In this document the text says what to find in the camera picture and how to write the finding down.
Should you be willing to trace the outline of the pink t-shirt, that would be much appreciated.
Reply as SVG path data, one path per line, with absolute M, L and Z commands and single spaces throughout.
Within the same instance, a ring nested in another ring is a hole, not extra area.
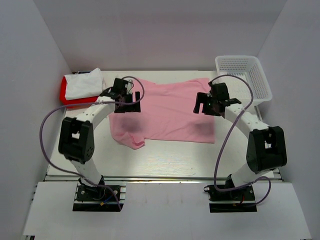
M 213 144 L 214 117 L 193 112 L 197 93 L 209 92 L 208 82 L 208 78 L 195 78 L 169 84 L 135 83 L 133 91 L 145 92 L 141 111 L 110 114 L 112 138 L 134 150 L 146 140 Z

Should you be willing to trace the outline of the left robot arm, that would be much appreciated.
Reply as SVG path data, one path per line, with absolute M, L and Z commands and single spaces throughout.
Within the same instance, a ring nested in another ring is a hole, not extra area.
M 134 84 L 128 78 L 115 78 L 113 86 L 103 90 L 82 113 L 62 120 L 58 152 L 75 167 L 80 183 L 89 187 L 88 193 L 96 200 L 106 193 L 104 178 L 93 160 L 96 127 L 110 114 L 141 112 L 145 88 L 133 92 Z

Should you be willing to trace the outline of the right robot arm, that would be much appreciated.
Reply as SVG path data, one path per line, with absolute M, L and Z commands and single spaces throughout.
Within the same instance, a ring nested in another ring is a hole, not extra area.
M 264 179 L 264 175 L 287 164 L 287 152 L 284 130 L 279 126 L 269 126 L 247 111 L 237 98 L 230 98 L 225 83 L 209 84 L 208 93 L 196 95 L 195 114 L 222 117 L 232 125 L 218 153 L 219 163 L 234 128 L 240 130 L 247 138 L 246 162 L 236 172 L 230 174 L 223 187 L 214 188 L 218 192 L 236 200 L 244 193 L 244 188 Z

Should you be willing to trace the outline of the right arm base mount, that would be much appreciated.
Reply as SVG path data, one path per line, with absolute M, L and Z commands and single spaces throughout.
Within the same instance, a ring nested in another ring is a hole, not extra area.
M 203 191 L 208 194 L 210 213 L 254 213 L 257 212 L 256 198 L 252 186 L 232 191 L 218 191 L 207 185 Z

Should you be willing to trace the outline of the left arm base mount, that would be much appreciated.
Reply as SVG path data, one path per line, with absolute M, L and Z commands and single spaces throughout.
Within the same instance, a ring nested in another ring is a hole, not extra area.
M 88 186 L 78 180 L 73 212 L 120 212 L 125 200 L 125 187 L 110 185 L 105 187 Z

